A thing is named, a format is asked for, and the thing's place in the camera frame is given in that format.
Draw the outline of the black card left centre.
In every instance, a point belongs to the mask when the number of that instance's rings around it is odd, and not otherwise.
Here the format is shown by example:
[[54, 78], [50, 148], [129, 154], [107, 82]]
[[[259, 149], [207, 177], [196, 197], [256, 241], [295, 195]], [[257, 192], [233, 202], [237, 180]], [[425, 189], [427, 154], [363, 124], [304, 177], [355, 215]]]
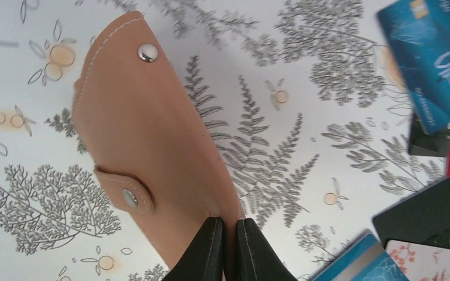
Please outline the black card left centre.
[[403, 241], [450, 249], [450, 176], [372, 218], [383, 245]]

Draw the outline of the blue card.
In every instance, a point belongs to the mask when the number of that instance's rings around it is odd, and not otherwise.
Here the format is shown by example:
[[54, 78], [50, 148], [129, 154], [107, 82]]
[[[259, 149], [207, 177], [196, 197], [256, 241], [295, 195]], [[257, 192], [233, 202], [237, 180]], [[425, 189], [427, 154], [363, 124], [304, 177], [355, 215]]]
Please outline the blue card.
[[426, 134], [450, 123], [450, 1], [395, 1], [376, 14]]
[[366, 231], [343, 254], [312, 278], [320, 280], [407, 280], [372, 232]]

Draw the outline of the white floral card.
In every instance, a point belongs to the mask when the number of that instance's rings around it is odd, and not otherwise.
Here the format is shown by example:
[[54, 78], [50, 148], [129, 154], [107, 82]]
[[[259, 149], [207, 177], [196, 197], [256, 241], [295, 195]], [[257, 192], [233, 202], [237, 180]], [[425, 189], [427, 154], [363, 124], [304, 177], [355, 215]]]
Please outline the white floral card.
[[450, 280], [450, 249], [390, 240], [386, 252], [409, 280]]

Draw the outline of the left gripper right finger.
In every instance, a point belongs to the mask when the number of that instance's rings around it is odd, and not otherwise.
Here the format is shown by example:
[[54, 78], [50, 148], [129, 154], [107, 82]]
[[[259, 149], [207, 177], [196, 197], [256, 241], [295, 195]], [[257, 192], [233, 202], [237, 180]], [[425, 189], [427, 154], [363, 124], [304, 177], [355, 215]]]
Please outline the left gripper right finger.
[[237, 223], [236, 267], [243, 281], [296, 281], [252, 218]]

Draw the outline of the floral patterned table mat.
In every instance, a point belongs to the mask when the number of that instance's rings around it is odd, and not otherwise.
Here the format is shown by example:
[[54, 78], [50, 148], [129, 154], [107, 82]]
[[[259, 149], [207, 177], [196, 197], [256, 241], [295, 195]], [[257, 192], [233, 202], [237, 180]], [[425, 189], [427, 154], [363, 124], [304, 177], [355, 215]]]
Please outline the floral patterned table mat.
[[142, 13], [298, 280], [385, 207], [445, 173], [407, 151], [413, 105], [376, 13], [387, 1], [0, 1], [0, 280], [162, 280], [108, 202], [71, 120], [73, 83], [114, 19]]

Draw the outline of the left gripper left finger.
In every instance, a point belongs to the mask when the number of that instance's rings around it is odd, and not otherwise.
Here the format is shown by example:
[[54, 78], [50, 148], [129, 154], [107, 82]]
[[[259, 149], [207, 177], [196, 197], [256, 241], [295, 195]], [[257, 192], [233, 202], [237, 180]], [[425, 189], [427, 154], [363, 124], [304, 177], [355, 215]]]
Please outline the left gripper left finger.
[[223, 258], [223, 220], [209, 217], [163, 281], [220, 281], [223, 278]]

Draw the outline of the blue card lower left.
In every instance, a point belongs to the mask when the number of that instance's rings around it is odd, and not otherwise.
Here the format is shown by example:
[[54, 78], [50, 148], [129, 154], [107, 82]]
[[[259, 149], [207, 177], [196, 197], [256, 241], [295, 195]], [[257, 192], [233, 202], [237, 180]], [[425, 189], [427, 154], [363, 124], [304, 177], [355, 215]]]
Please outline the blue card lower left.
[[372, 232], [366, 231], [343, 254], [312, 278], [320, 280], [407, 280]]

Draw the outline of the blue card far left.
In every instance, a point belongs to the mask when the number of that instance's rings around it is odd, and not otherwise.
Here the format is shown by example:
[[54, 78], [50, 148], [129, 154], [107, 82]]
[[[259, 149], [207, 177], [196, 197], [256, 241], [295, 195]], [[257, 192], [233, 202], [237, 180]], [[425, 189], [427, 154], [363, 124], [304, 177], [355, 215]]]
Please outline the blue card far left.
[[450, 123], [450, 1], [395, 1], [376, 14], [426, 134]]

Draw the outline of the tan leather card holder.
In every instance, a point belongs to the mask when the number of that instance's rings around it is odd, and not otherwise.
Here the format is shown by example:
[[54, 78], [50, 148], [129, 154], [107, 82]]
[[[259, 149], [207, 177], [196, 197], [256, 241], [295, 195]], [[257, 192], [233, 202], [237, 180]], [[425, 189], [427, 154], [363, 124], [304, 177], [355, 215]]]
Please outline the tan leather card holder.
[[141, 13], [96, 38], [74, 84], [73, 124], [114, 207], [128, 212], [168, 267], [204, 220], [226, 230], [234, 270], [243, 209], [200, 115]]

